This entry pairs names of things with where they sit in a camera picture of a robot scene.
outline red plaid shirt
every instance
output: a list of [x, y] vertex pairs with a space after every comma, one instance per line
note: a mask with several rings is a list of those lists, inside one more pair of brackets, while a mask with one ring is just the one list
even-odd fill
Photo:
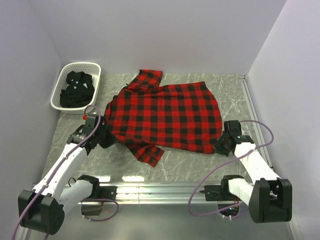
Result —
[[162, 71], [140, 70], [105, 109], [109, 130], [141, 162], [155, 167], [155, 145], [212, 154], [222, 132], [218, 103], [204, 81], [159, 86]]

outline marble tabletop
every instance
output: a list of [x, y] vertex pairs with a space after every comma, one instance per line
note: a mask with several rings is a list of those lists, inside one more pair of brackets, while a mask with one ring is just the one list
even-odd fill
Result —
[[[103, 113], [106, 105], [135, 74], [105, 74], [101, 76], [96, 105]], [[161, 86], [168, 84], [195, 83], [205, 81], [218, 101], [223, 121], [249, 120], [250, 112], [243, 92], [242, 83], [236, 74], [164, 74]], [[82, 115], [61, 113], [53, 136], [43, 176], [59, 158], [68, 136], [84, 124]], [[257, 142], [252, 123], [243, 123], [244, 134]], [[218, 154], [201, 154], [169, 147], [155, 168], [139, 162], [123, 144], [117, 143], [108, 149], [97, 146], [73, 177], [83, 174], [98, 177], [101, 182], [197, 182], [215, 166], [230, 160]], [[250, 179], [240, 162], [218, 169], [208, 180], [220, 181], [224, 175], [239, 174]]]

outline white plastic basket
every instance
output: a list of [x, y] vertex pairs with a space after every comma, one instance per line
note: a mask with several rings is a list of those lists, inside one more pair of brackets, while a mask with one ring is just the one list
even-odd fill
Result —
[[[93, 62], [73, 62], [66, 65], [60, 72], [58, 80], [56, 81], [52, 96], [51, 96], [51, 106], [57, 110], [60, 110], [66, 114], [83, 114], [87, 106], [77, 107], [77, 108], [65, 108], [61, 107], [60, 104], [60, 94], [61, 89], [65, 90], [68, 86], [66, 79], [67, 75], [71, 72], [85, 72], [86, 74], [90, 74], [92, 76], [92, 84], [94, 87], [94, 94], [91, 102], [88, 105], [95, 104], [98, 95], [98, 89], [100, 85], [100, 75], [101, 75], [101, 67]], [[87, 113], [92, 111], [93, 107], [89, 107]]]

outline white wall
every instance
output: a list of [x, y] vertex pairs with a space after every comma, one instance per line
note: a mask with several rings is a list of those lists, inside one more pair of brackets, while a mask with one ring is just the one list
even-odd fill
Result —
[[64, 64], [247, 74], [286, 0], [29, 0]]
[[320, 239], [319, 9], [319, 0], [288, 0], [248, 74], [258, 117], [274, 132], [271, 161], [293, 185], [306, 240]]
[[0, 239], [8, 240], [18, 195], [38, 181], [47, 159], [61, 60], [28, 1], [0, 1], [0, 33]]

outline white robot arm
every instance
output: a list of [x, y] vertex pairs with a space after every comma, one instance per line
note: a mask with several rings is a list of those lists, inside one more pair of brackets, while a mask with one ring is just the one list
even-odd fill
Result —
[[250, 216], [255, 223], [291, 220], [290, 181], [281, 179], [267, 165], [251, 137], [242, 135], [239, 121], [224, 122], [224, 131], [215, 145], [215, 150], [226, 156], [232, 152], [239, 158], [252, 180], [252, 183], [248, 183], [240, 175], [224, 176], [221, 181], [221, 193], [224, 198], [232, 200], [237, 196], [248, 206]]
[[[73, 172], [97, 144], [106, 149], [116, 142], [116, 138], [107, 129], [105, 119], [102, 119], [94, 135], [69, 155], [67, 160], [64, 160], [66, 154], [81, 143], [97, 126], [97, 117], [97, 115], [87, 115], [85, 125], [80, 126], [70, 135], [61, 156], [47, 175], [32, 191], [21, 192], [18, 197], [20, 216], [36, 194], [47, 186], [24, 215], [20, 222], [21, 226], [54, 235], [60, 229], [65, 214], [76, 204], [86, 198], [101, 198], [102, 188], [99, 179], [93, 176], [83, 175], [74, 185], [65, 188]], [[255, 223], [286, 222], [291, 219], [292, 186], [290, 182], [287, 179], [281, 179], [266, 164], [256, 150], [253, 140], [249, 136], [242, 135], [239, 121], [224, 122], [224, 132], [215, 145], [215, 151], [226, 156], [232, 152], [236, 157], [252, 151], [251, 154], [240, 159], [252, 183], [246, 182], [239, 175], [224, 176], [219, 186], [223, 199], [218, 201], [233, 200], [237, 196], [248, 205], [251, 218]], [[48, 185], [48, 178], [52, 176], [59, 164], [61, 164], [60, 168]], [[110, 190], [110, 194], [104, 189], [104, 198], [115, 200], [116, 188], [114, 188]]]

